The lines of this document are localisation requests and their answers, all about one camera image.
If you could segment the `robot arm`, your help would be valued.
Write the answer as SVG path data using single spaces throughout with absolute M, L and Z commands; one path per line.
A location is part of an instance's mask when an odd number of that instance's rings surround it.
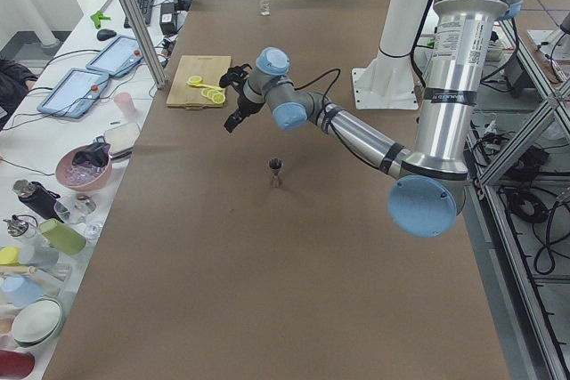
M 275 47 L 265 48 L 253 65 L 222 77 L 222 85 L 238 94 L 225 129 L 234 130 L 262 108 L 271 111 L 284 131 L 312 123 L 364 164 L 394 179 L 387 209 L 400 229 L 422 238 L 446 232 L 465 203 L 468 168 L 463 150 L 493 25 L 512 17 L 521 0 L 432 1 L 438 23 L 419 121 L 402 128 L 414 139 L 411 148 L 364 123 L 329 96 L 297 89 L 289 79 L 289 57 Z

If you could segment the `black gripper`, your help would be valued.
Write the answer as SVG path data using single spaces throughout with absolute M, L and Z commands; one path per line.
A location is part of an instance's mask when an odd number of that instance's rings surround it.
M 258 113 L 262 104 L 251 101 L 245 94 L 241 94 L 237 99 L 237 111 L 231 114 L 224 122 L 224 128 L 228 133 L 232 133 L 247 117 Z

